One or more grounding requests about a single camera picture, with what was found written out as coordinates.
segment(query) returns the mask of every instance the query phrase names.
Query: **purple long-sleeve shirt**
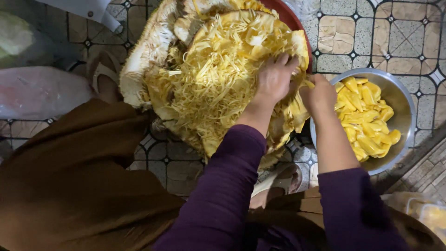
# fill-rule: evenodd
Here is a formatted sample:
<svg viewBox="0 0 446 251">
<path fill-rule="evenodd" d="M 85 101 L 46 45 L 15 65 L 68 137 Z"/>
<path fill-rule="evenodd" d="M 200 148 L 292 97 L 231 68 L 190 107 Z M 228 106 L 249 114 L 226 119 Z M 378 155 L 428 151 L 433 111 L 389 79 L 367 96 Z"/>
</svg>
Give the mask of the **purple long-sleeve shirt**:
<svg viewBox="0 0 446 251">
<path fill-rule="evenodd" d="M 308 250 L 300 236 L 274 226 L 246 223 L 266 140 L 256 129 L 235 125 L 205 167 L 178 219 L 153 250 Z M 328 244 L 333 250 L 408 250 L 384 204 L 361 168 L 318 175 Z M 265 232 L 274 238 L 265 238 Z"/>
</svg>

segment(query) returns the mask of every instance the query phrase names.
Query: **hand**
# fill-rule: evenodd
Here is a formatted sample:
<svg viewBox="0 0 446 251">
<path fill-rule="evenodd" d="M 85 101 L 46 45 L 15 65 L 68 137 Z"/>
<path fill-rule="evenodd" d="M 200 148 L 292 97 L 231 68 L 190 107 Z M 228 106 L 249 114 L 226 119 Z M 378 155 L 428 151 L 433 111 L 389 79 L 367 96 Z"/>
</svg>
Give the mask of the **hand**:
<svg viewBox="0 0 446 251">
<path fill-rule="evenodd" d="M 297 57 L 289 62 L 288 53 L 282 53 L 274 62 L 274 57 L 270 57 L 257 75 L 257 93 L 262 100 L 270 101 L 273 105 L 283 99 L 290 90 L 290 78 L 293 71 L 299 65 Z"/>
<path fill-rule="evenodd" d="M 311 76 L 310 81 L 314 83 L 314 88 L 304 86 L 299 89 L 299 92 L 305 108 L 317 123 L 327 116 L 336 114 L 334 105 L 338 94 L 336 88 L 321 74 Z"/>
</svg>

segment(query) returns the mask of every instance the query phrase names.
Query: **stainless steel bowl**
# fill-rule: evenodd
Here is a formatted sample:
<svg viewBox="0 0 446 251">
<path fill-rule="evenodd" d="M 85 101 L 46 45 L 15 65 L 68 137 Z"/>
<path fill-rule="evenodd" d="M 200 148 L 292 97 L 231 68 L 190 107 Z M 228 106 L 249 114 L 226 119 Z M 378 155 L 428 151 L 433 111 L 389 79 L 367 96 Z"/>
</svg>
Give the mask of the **stainless steel bowl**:
<svg viewBox="0 0 446 251">
<path fill-rule="evenodd" d="M 378 174 L 391 168 L 406 153 L 410 142 L 413 142 L 415 133 L 416 111 L 410 93 L 406 87 L 392 74 L 372 69 L 358 68 L 346 71 L 330 81 L 335 84 L 347 77 L 368 78 L 370 82 L 381 88 L 381 99 L 385 100 L 390 107 L 393 108 L 395 115 L 387 121 L 390 130 L 398 129 L 401 132 L 400 141 L 393 145 L 388 154 L 384 158 L 369 158 L 361 163 L 368 171 L 369 175 Z M 311 138 L 314 147 L 316 147 L 316 127 L 313 118 L 310 120 Z"/>
</svg>

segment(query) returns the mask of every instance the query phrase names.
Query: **brown skirt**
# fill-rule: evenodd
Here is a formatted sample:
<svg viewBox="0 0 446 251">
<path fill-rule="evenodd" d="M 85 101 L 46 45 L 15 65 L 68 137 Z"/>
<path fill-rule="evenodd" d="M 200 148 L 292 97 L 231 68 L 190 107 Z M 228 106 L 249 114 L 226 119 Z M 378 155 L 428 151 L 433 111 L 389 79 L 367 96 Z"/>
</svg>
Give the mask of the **brown skirt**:
<svg viewBox="0 0 446 251">
<path fill-rule="evenodd" d="M 92 99 L 17 149 L 0 166 L 0 246 L 150 250 L 185 202 L 151 172 L 124 170 L 148 124 L 128 104 Z M 284 227 L 326 249 L 319 200 L 317 188 L 275 198 L 248 221 Z M 414 250 L 446 250 L 423 224 L 390 212 Z"/>
</svg>

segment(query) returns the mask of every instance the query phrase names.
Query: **red plate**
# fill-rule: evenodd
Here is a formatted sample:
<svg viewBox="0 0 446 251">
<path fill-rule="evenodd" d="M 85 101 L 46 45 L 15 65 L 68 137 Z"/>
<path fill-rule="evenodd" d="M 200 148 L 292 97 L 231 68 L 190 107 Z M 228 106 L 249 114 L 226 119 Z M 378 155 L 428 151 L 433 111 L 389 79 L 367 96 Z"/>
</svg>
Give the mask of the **red plate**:
<svg viewBox="0 0 446 251">
<path fill-rule="evenodd" d="M 288 25 L 288 27 L 291 30 L 304 31 L 305 39 L 307 41 L 308 58 L 309 58 L 307 73 L 311 73 L 313 69 L 313 57 L 311 56 L 312 49 L 310 46 L 310 42 L 308 41 L 306 32 L 304 30 L 304 26 L 301 24 L 297 16 L 284 2 L 282 2 L 282 0 L 260 0 L 260 2 L 262 2 L 268 9 L 275 9 L 279 14 L 280 21 L 286 23 L 286 25 Z"/>
</svg>

